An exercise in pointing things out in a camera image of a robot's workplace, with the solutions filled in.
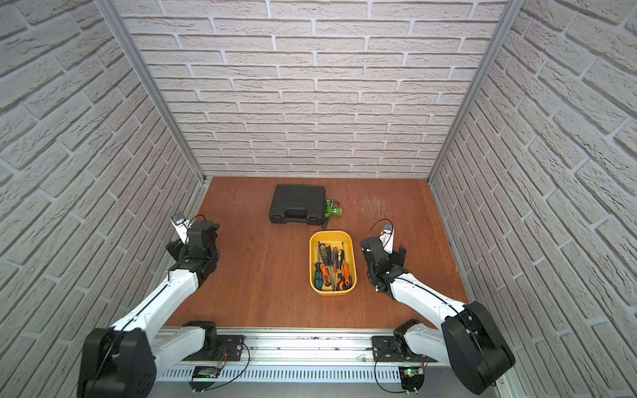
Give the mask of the orange screwdriver long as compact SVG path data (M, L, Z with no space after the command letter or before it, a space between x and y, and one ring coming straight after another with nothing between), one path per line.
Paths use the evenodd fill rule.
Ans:
M345 251L344 251L344 264L343 264L343 278L344 278L343 290L349 290L352 287L353 282L352 282L352 276L351 276L349 265L346 262Z

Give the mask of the orange black screwdriver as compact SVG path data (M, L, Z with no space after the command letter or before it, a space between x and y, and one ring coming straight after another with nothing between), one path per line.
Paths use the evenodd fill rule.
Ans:
M337 270L334 276L334 289L336 291L342 291L344 289L344 278L343 272L341 270Z
M331 287L332 286L332 277L329 273L329 268L325 263L321 263L319 265L321 278L323 280L323 287Z

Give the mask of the blue clear handle screwdriver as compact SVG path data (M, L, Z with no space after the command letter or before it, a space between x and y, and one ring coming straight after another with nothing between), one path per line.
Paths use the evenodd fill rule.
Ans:
M337 273L338 273L338 265L339 265L339 248L338 247L333 247L332 248L332 270L333 270L333 280L337 279Z

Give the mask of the black yellow dotted screwdriver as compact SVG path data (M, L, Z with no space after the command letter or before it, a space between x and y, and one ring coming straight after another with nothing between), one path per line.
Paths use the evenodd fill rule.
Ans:
M325 265L327 265L328 264L328 255L327 255L325 243L320 242L318 244L318 253L319 253L319 256L320 256L320 259L321 259L322 263L325 263Z

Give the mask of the green black screwdriver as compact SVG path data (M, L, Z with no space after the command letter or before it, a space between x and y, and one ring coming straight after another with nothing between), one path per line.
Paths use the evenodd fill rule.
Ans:
M321 291L323 289L323 274L321 271L322 258L318 248L316 248L316 254L317 254L317 261L314 265L315 271L314 271L313 285L316 288L316 290Z

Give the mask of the black yellow slim screwdriver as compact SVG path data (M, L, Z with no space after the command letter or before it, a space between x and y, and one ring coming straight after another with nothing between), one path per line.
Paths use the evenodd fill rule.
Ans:
M336 277L337 277L337 281L340 282L340 280L343 278L344 251L338 250L338 254L335 255L335 259L336 259L336 265L335 265Z

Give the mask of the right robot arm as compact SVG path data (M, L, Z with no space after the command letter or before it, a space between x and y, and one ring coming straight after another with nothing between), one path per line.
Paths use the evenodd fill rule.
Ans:
M516 364L491 312L481 303L462 303L422 283L403 267L406 249L390 252L391 243L391 238L381 237L368 237L361 242L371 284L436 328L409 320L394 329L386 343L373 339L375 358L431 358L450 367L470 392L482 394Z

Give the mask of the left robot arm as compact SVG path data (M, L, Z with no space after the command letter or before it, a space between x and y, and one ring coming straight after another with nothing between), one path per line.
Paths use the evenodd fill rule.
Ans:
M207 219L176 226L181 237L175 264L137 307L109 328L86 337L77 383L79 397L146 397L158 376L185 358L220 352L216 325L191 321L170 338L155 338L166 321L217 268L219 225Z

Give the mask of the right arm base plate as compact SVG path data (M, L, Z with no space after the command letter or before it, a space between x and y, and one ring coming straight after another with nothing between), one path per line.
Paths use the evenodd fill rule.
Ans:
M405 340L389 335L372 336L371 342L374 360L379 363L419 363L422 358L435 362L446 353L439 338L418 333Z

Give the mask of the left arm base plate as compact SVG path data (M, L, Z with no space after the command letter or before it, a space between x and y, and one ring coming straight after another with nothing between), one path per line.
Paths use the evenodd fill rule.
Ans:
M238 363L244 351L244 335L221 335L206 338L203 348L185 358L186 361Z

